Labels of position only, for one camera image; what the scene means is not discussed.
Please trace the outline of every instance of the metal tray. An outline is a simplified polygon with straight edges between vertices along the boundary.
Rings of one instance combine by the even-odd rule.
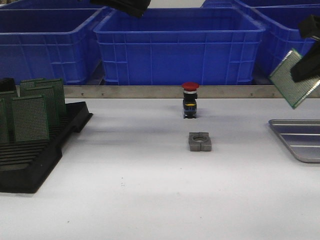
[[[296,159],[320,163],[320,120],[273,119],[269,124]]]

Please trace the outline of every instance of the red emergency stop button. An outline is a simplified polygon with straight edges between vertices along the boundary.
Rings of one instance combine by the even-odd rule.
[[[188,81],[182,84],[182,87],[184,88],[185,91],[193,92],[193,91],[196,91],[197,88],[199,88],[199,84],[196,82]]]

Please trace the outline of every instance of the metal strip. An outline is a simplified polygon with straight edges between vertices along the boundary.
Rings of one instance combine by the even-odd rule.
[[[200,86],[199,99],[280,99],[273,85]],[[181,86],[64,86],[67,99],[180,99],[184,97]],[[320,88],[309,98],[320,98]]]

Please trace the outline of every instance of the gray metal block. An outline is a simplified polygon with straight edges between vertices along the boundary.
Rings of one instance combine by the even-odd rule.
[[[210,152],[211,139],[208,132],[189,132],[189,146],[191,152]]]

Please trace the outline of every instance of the black tray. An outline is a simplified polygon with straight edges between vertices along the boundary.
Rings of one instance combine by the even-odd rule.
[[[68,137],[92,117],[86,103],[66,104],[67,116],[49,129],[50,141],[0,145],[0,192],[35,193],[62,157]]]

